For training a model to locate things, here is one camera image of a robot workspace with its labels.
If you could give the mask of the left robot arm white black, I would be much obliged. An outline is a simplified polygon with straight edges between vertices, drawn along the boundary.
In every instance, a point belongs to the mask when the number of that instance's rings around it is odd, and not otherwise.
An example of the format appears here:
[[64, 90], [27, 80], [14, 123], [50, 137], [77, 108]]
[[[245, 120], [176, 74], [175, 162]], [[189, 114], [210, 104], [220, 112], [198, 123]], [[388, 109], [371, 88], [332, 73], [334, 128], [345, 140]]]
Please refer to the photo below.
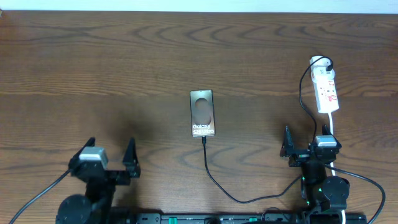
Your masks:
[[135, 223], [137, 218], [129, 209], [112, 206], [116, 187], [128, 186], [131, 179], [141, 175], [134, 138], [129, 140], [122, 164], [124, 170], [109, 170], [105, 149], [95, 145], [95, 138], [89, 138], [68, 164], [71, 176], [86, 184], [85, 193], [67, 197], [58, 208], [55, 222]]

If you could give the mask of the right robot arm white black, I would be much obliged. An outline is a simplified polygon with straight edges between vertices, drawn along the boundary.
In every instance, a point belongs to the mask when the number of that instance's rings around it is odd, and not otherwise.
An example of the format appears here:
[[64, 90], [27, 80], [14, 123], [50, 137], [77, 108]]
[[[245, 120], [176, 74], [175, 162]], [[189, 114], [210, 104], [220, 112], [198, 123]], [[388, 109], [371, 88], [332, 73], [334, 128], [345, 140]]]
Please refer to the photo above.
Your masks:
[[289, 166], [301, 168], [302, 197], [308, 204], [299, 215], [303, 223], [343, 221], [341, 212], [347, 208], [350, 184], [337, 175], [326, 174], [326, 166], [336, 160], [340, 149], [341, 144], [326, 125], [322, 135], [306, 149], [296, 148], [290, 130], [285, 128], [280, 156], [289, 159]]

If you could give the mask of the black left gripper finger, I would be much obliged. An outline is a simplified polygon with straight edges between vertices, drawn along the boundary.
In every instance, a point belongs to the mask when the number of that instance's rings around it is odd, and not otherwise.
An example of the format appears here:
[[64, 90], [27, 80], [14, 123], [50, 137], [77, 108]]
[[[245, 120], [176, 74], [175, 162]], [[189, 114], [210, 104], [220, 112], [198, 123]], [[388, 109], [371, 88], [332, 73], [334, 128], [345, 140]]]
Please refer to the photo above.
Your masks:
[[86, 147], [91, 147], [95, 145], [95, 141], [96, 139], [94, 137], [89, 138], [89, 140], [87, 140], [87, 142], [83, 145], [83, 147], [70, 159], [68, 166], [69, 167], [75, 167], [78, 164], [79, 161], [79, 156], [82, 153], [82, 151], [86, 148]]
[[123, 165], [128, 171], [138, 171], [139, 163], [136, 155], [136, 142], [134, 138], [129, 140], [126, 152], [123, 157]]

